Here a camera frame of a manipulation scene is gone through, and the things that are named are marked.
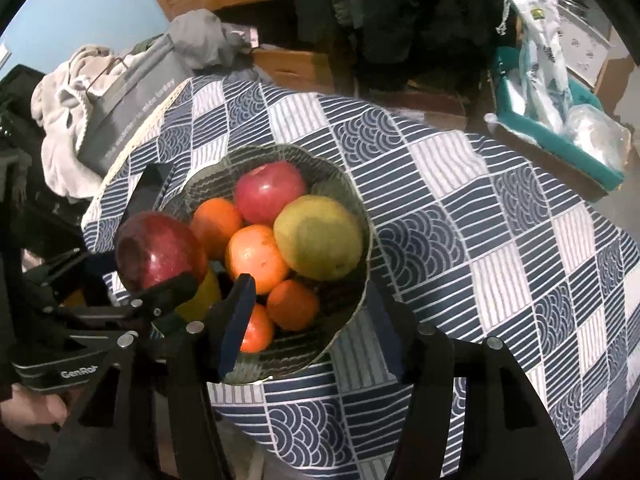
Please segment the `person left hand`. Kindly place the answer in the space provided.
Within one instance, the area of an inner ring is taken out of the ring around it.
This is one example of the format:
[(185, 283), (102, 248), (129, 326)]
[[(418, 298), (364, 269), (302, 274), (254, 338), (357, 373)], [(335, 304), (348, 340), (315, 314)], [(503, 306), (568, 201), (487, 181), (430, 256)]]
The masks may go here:
[(12, 396), (1, 402), (1, 422), (11, 430), (39, 425), (62, 425), (68, 408), (57, 394), (34, 393), (21, 385), (12, 386)]

